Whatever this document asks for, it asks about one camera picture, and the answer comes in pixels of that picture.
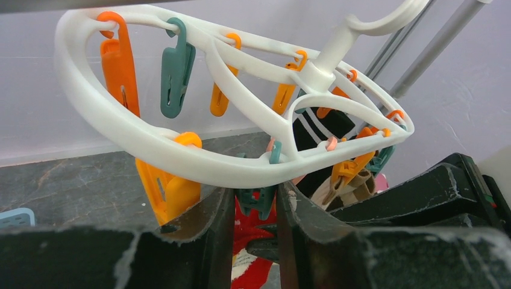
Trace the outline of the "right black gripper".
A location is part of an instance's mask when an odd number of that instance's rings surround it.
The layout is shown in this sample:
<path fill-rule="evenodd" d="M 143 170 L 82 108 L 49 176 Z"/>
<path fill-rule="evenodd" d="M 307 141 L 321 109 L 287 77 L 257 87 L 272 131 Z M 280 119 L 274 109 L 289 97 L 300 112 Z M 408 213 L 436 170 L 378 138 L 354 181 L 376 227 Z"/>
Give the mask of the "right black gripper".
<path fill-rule="evenodd" d="M 460 153 L 330 214 L 352 226 L 493 227 L 510 234 L 510 208 L 496 181 Z"/>

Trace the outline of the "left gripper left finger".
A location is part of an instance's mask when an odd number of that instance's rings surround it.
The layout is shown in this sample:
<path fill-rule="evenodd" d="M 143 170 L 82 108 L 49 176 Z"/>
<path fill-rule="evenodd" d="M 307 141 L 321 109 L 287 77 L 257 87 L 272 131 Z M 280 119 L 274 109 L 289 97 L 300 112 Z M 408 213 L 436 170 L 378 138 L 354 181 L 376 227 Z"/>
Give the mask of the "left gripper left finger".
<path fill-rule="evenodd" d="M 1 232 L 2 288 L 229 288 L 235 198 L 218 188 L 158 229 Z"/>

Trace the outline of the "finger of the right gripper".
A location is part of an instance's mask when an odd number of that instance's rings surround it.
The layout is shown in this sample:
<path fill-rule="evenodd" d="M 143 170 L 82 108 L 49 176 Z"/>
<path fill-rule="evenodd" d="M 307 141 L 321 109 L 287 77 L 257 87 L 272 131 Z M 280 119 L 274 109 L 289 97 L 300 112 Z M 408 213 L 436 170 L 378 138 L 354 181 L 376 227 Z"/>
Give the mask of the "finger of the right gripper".
<path fill-rule="evenodd" d="M 255 228 L 260 229 L 265 233 L 270 233 L 270 236 L 256 238 L 255 240 L 249 241 L 245 247 L 246 251 L 251 255 L 278 264 L 279 256 L 278 256 L 277 224 L 270 223 L 265 225 L 258 225 Z"/>

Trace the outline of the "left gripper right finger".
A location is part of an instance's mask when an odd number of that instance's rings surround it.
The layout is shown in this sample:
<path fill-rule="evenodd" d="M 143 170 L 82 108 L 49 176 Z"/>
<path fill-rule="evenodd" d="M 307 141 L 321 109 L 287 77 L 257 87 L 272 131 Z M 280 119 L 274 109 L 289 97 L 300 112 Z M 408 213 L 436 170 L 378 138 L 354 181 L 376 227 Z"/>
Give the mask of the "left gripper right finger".
<path fill-rule="evenodd" d="M 510 239 L 496 229 L 353 227 L 289 182 L 276 203 L 283 288 L 510 287 Z"/>

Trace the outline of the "red sock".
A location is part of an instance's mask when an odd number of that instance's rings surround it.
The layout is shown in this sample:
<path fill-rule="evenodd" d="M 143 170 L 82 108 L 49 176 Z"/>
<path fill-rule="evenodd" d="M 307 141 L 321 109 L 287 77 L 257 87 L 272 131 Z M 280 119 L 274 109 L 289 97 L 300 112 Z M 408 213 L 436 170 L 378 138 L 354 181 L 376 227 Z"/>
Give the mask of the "red sock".
<path fill-rule="evenodd" d="M 252 210 L 246 216 L 235 203 L 233 261 L 231 270 L 231 288 L 261 288 L 268 280 L 274 262 L 257 256 L 257 246 L 270 243 L 276 234 L 263 229 L 263 225 L 275 224 L 277 221 L 276 204 L 266 220 L 259 219 L 259 212 Z"/>

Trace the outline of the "pink camouflage bag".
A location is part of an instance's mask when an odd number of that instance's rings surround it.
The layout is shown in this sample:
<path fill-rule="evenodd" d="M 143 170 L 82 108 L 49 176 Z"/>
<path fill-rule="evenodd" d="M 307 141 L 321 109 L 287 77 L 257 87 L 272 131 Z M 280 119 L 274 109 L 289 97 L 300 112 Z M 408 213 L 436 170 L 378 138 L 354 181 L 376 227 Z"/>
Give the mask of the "pink camouflage bag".
<path fill-rule="evenodd" d="M 374 179 L 375 179 L 375 192 L 376 193 L 381 193 L 381 192 L 389 189 L 389 183 L 387 181 L 385 174 L 379 173 Z"/>

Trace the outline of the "black white-striped sock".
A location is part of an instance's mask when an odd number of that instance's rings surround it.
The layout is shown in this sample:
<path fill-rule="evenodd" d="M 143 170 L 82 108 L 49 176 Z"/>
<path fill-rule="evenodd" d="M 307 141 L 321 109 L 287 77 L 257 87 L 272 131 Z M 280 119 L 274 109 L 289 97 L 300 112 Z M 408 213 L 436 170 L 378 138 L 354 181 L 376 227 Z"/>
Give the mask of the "black white-striped sock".
<path fill-rule="evenodd" d="M 330 137 L 341 139 L 352 131 L 355 123 L 343 112 L 332 110 L 324 118 L 317 117 L 316 107 L 307 108 L 293 121 L 294 139 L 299 151 L 313 149 Z M 312 197 L 323 183 L 329 187 L 332 166 L 307 174 L 296 186 Z"/>

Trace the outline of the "white clip hanger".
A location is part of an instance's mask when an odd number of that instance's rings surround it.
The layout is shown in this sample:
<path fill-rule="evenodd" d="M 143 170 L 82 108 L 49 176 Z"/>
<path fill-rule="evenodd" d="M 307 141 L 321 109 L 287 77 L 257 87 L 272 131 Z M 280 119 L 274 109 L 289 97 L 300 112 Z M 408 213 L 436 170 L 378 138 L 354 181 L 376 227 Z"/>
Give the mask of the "white clip hanger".
<path fill-rule="evenodd" d="M 342 59 L 359 36 L 395 32 L 426 5 L 426 1 L 405 1 L 373 22 L 350 15 L 321 51 L 152 5 L 70 10 L 57 24 L 55 69 L 80 115 L 129 154 L 203 184 L 266 187 L 341 161 L 366 164 L 374 152 L 413 134 L 414 124 L 396 100 Z M 234 105 L 274 138 L 274 149 L 258 158 L 230 157 L 179 144 L 177 132 L 142 120 L 136 110 L 129 23 L 161 28 L 178 38 L 176 47 L 163 53 L 160 109 L 164 116 L 180 114 L 194 52 L 200 49 L 214 82 L 212 114 L 221 116 Z M 293 136 L 293 115 L 308 107 L 359 117 L 370 125 L 369 132 L 300 151 Z"/>

